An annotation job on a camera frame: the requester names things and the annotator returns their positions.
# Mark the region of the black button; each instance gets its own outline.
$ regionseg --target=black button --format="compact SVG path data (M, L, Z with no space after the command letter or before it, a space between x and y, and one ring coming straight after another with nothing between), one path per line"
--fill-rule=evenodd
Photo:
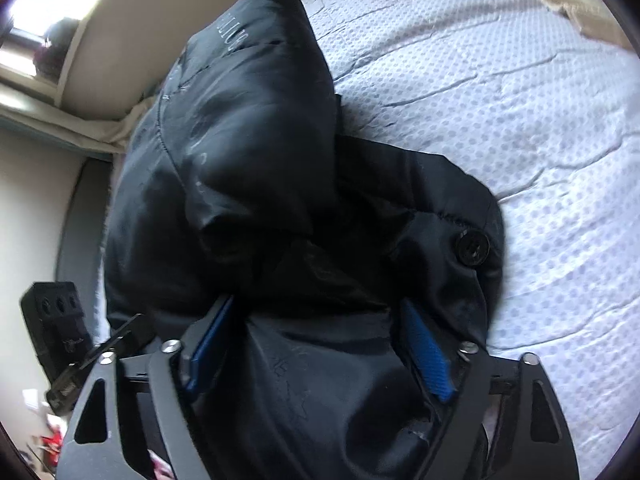
M467 267L482 265L489 255L489 248L489 238L478 229L462 231L456 242L458 259Z

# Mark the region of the shiny black fabric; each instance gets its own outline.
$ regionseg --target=shiny black fabric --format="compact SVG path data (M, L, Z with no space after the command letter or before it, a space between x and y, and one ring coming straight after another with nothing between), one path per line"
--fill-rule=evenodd
M484 345L502 272L491 193L438 155L340 133L299 0L240 0L194 36L132 140L110 216L108 316L180 337L219 292L244 312L199 403L228 479L410 478L439 406L397 340L410 298ZM478 268L465 229L488 237Z

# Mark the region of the blue textured pad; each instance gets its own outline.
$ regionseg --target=blue textured pad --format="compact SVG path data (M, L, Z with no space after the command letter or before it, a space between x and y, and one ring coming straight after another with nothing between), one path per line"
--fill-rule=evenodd
M407 300L402 302L402 334L424 386L441 402L447 402L455 392L451 383L449 360L431 335L430 330Z

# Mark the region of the mattress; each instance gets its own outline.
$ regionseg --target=mattress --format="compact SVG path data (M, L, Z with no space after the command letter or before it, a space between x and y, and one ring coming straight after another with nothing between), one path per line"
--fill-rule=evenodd
M506 222L491 354L540 355L580 478L640 411L640 61L537 0L302 0L346 134L441 153Z

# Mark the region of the silver screw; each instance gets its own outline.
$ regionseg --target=silver screw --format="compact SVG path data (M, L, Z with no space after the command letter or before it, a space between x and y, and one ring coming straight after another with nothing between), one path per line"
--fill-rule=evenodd
M463 354L477 354L478 345L476 343L472 343L471 341L463 341L462 343L460 343L460 348L458 350Z
M522 362L526 365L537 366L540 364L540 358L531 352L527 352L522 355Z
M169 341L162 343L162 352L165 354L172 354L173 352L177 352L180 348L182 348L182 343L180 343L179 339L169 339Z
M101 365L110 365L116 360L116 352L105 352L98 361Z

